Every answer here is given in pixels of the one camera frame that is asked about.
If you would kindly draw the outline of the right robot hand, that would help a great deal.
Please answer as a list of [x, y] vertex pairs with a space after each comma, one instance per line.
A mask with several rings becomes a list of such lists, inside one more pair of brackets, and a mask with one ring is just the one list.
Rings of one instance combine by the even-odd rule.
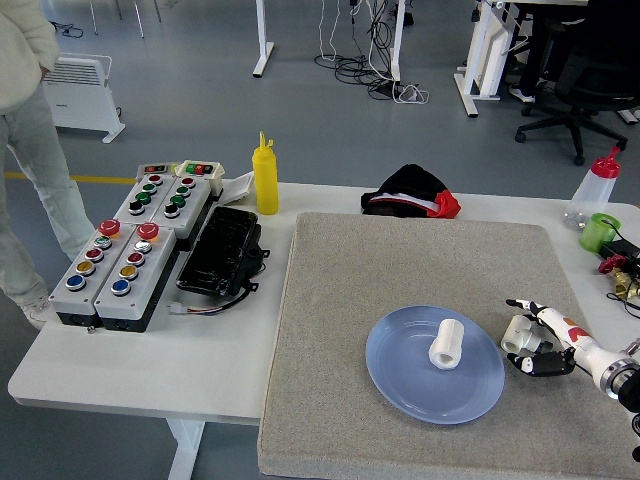
[[[597, 387], [608, 392], [613, 390], [615, 377], [631, 364], [623, 353], [604, 349], [591, 334], [554, 308], [521, 299], [508, 299], [506, 303], [527, 313], [512, 319], [501, 348], [508, 359], [529, 376], [565, 375], [579, 367], [592, 377]], [[561, 349], [544, 351], [543, 341], [531, 332], [527, 322], [549, 330]]]

